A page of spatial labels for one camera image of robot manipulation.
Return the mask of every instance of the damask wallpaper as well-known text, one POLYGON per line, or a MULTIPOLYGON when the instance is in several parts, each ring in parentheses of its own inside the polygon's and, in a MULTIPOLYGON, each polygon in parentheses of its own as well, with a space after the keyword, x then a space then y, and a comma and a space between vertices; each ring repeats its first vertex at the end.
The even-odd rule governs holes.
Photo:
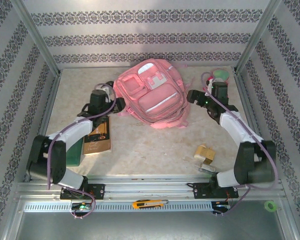
POLYGON ((277 147, 277 165, 300 232, 300 1, 284 0, 242 78, 259 131, 277 147))
POLYGON ((0 235, 22 182, 54 75, 8 0, 0 0, 0 235))
POLYGON ((235 66, 269 0, 24 0, 60 69, 235 66))

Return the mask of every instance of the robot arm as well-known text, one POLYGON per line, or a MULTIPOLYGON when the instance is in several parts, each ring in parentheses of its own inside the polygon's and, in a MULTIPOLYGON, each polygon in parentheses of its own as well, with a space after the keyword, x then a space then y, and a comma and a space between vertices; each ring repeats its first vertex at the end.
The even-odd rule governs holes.
POLYGON ((273 181, 275 179, 273 168, 265 153, 252 136, 261 142, 273 160, 276 157, 275 144, 272 141, 263 140, 262 137, 253 132, 242 120, 238 109, 233 105, 228 105, 228 86, 226 83, 214 82, 212 84, 211 94, 225 105, 235 117, 229 112, 226 112, 225 109, 209 96, 206 96, 204 92, 190 90, 187 95, 187 100, 190 103, 196 101, 197 105, 206 108, 208 115, 229 133, 238 146, 233 169, 216 174, 216 187, 226 188, 273 181), (236 118, 240 119, 245 127, 243 127, 236 118))
MULTIPOLYGON (((95 89, 90 95, 90 102, 85 104, 82 111, 77 115, 74 122, 78 122, 87 117, 104 113, 113 104, 110 100, 107 89, 95 89)), ((114 108, 108 113, 118 113, 125 108, 126 104, 123 98, 117 98, 114 108)), ((107 114, 83 120, 69 127, 52 146, 51 164, 50 164, 50 181, 53 184, 60 184, 76 190, 86 190, 88 187, 88 178, 77 174, 66 168, 66 152, 78 140, 85 135, 90 134, 101 123, 102 118, 107 114)), ((47 158, 48 149, 52 140, 60 132, 55 132, 49 136, 38 135, 34 138, 28 163, 26 166, 27 173, 30 177, 47 180, 47 158)))

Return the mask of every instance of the brown book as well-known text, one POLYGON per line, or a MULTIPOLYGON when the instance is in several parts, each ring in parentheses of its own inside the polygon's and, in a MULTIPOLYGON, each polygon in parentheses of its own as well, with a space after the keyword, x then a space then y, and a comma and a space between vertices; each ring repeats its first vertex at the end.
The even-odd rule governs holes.
POLYGON ((83 138, 83 155, 99 154, 111 151, 110 118, 106 116, 100 125, 83 138))

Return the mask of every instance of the marble-pattern floor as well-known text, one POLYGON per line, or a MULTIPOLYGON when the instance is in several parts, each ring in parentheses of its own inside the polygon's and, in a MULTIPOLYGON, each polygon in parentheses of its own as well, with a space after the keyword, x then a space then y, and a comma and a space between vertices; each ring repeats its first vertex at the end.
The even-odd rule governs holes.
MULTIPOLYGON (((237 86, 230 73, 229 104, 235 105, 243 119, 245 114, 237 86)), ((126 67, 69 68, 64 69, 54 102, 47 134, 70 124, 89 102, 97 83, 114 81, 126 67)), ((216 67, 179 68, 183 81, 195 78, 192 89, 201 89, 201 73, 216 67)), ((205 108, 192 104, 188 127, 154 129, 132 116, 111 115, 111 152, 85 156, 80 166, 69 167, 82 175, 132 175, 132 174, 199 174, 200 161, 194 158, 199 145, 205 143, 215 151, 214 166, 218 171, 231 169, 238 147, 230 135, 214 120, 205 108)))

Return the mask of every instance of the green tape roll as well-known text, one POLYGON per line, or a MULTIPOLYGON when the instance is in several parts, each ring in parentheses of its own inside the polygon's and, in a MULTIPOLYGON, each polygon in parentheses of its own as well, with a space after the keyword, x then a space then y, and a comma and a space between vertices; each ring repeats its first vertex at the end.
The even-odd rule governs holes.
POLYGON ((264 208, 265 210, 267 210, 270 213, 274 213, 275 211, 277 211, 277 205, 275 204, 274 201, 266 201, 264 203, 264 208))
POLYGON ((213 76, 216 78, 216 79, 222 79, 224 82, 228 80, 230 74, 228 73, 228 71, 222 69, 222 68, 219 68, 219 69, 216 69, 212 72, 213 76))

